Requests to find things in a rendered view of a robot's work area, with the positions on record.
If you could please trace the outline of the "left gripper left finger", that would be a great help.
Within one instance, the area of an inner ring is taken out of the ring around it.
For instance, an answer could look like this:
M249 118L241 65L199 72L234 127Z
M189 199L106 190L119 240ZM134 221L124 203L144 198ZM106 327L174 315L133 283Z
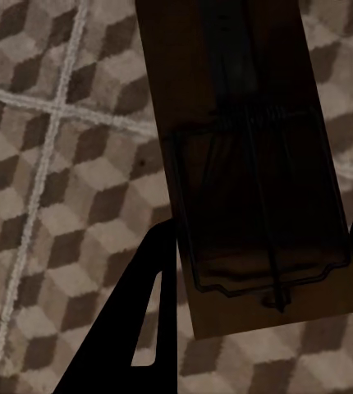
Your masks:
M162 271L155 362L132 366ZM177 394L177 220L150 228L53 394Z

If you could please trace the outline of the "mousetrap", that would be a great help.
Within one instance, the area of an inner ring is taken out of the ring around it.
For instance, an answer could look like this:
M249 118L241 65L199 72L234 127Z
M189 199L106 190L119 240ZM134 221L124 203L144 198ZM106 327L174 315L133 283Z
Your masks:
M298 0L135 0L196 340L353 313Z

